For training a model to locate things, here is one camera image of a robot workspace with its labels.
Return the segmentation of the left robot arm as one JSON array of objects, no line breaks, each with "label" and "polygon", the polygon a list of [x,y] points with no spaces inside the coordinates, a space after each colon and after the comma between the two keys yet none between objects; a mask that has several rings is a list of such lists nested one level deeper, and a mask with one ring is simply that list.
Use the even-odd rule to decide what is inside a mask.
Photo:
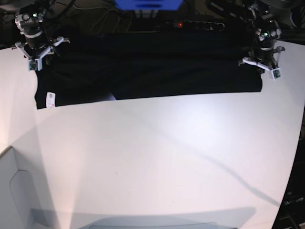
[{"label": "left robot arm", "polygon": [[253,41],[248,55],[239,60],[238,64],[255,66],[260,74],[268,72],[272,80],[279,79],[282,77],[280,56],[285,47],[276,46],[276,42],[281,37],[282,30],[275,15],[271,13],[271,7],[266,3],[254,0],[247,5],[247,9],[252,14],[250,22],[254,33]]}]

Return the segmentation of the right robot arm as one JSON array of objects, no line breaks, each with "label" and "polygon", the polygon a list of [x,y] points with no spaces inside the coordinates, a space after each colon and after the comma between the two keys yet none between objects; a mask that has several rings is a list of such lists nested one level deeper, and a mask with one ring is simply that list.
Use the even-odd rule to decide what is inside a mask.
[{"label": "right robot arm", "polygon": [[69,38],[58,36],[52,38],[47,34],[44,23],[47,13],[53,14],[54,0],[37,0],[30,6],[24,7],[15,17],[15,24],[20,34],[25,37],[24,42],[16,42],[12,49],[22,52],[27,58],[28,70],[40,71],[43,68],[43,59],[48,55],[58,54],[57,47]]}]

